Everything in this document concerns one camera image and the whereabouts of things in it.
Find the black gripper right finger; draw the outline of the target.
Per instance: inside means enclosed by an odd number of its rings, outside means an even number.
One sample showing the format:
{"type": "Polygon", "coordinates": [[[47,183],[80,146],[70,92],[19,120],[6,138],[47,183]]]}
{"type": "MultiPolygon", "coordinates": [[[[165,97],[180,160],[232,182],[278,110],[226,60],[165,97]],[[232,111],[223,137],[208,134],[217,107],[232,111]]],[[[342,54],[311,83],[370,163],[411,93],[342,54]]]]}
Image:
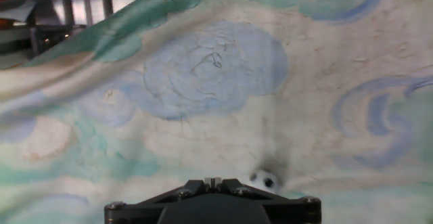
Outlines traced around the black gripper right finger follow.
{"type": "Polygon", "coordinates": [[[314,196],[289,199],[241,183],[237,179],[213,179],[213,190],[222,195],[222,213],[228,223],[321,222],[321,201],[314,196]]]}

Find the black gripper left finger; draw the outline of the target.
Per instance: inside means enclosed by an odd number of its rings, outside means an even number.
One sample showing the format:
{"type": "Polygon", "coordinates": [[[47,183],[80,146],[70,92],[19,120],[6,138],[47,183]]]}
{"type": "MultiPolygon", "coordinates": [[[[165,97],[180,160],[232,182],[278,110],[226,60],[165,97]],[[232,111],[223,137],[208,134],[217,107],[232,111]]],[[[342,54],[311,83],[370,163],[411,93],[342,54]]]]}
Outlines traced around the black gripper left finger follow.
{"type": "Polygon", "coordinates": [[[185,185],[172,189],[137,204],[127,204],[122,201],[111,202],[104,206],[105,224],[157,224],[163,212],[174,204],[192,197],[208,194],[214,187],[213,178],[204,180],[189,180],[185,185]]]}

